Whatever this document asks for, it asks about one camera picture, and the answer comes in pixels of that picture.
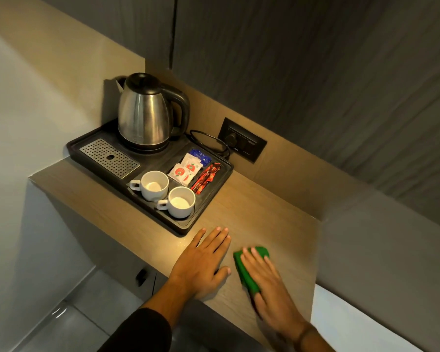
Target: blue packet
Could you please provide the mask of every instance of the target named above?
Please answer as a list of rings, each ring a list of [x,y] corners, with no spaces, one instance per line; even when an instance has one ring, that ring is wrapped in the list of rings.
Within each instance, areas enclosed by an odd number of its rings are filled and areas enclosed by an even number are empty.
[[[202,153],[200,150],[198,149],[191,149],[189,151],[189,154],[192,154],[194,157],[197,157],[200,159],[200,162],[202,163],[203,166],[206,166],[207,164],[210,163],[211,159],[209,156],[206,156],[204,153]]]

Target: green cleaning cloth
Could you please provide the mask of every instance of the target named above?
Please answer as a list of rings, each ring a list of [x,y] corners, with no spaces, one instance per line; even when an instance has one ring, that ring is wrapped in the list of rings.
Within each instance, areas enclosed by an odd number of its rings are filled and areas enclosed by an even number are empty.
[[[256,247],[256,250],[260,254],[262,258],[264,256],[269,257],[269,251],[264,247]],[[240,280],[241,284],[243,284],[249,291],[250,295],[253,297],[254,294],[259,293],[261,290],[258,287],[258,284],[251,278],[248,271],[243,265],[243,262],[241,262],[241,254],[243,251],[238,251],[233,253],[233,258],[235,259],[235,266],[236,270],[238,271],[238,274],[240,274]]]

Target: kettle base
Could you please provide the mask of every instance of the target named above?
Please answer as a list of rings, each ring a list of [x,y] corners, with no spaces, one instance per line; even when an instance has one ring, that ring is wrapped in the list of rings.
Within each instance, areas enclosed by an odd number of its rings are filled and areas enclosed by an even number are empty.
[[[161,152],[166,147],[168,147],[168,144],[169,144],[169,139],[167,139],[166,141],[163,141],[161,143],[158,143],[158,144],[150,144],[150,145],[137,144],[137,143],[133,143],[133,142],[129,141],[120,133],[119,133],[119,139],[121,140],[121,143],[125,147],[130,149],[131,151],[134,151],[137,153],[143,153],[143,154],[154,154],[154,153]]]

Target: wooden countertop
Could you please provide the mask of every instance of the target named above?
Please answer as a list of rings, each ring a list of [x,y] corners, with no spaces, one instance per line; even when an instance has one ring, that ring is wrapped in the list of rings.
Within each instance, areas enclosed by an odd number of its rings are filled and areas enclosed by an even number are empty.
[[[320,222],[238,172],[233,172],[183,238],[167,231],[70,158],[41,170],[30,180],[166,276],[200,228],[210,232],[217,226],[228,227],[232,241],[222,265],[229,265],[232,274],[205,304],[269,345],[241,287],[232,254],[243,246],[262,245],[268,248],[300,312],[305,319],[311,318]]]

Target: person's left hand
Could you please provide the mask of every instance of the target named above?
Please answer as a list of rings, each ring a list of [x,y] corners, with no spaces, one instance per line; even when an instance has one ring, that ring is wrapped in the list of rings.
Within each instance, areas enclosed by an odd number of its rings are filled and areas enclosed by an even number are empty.
[[[186,289],[187,294],[201,299],[217,289],[220,283],[231,274],[231,269],[223,266],[217,270],[223,256],[230,246],[228,229],[214,229],[204,241],[206,229],[201,229],[176,261],[168,281]]]

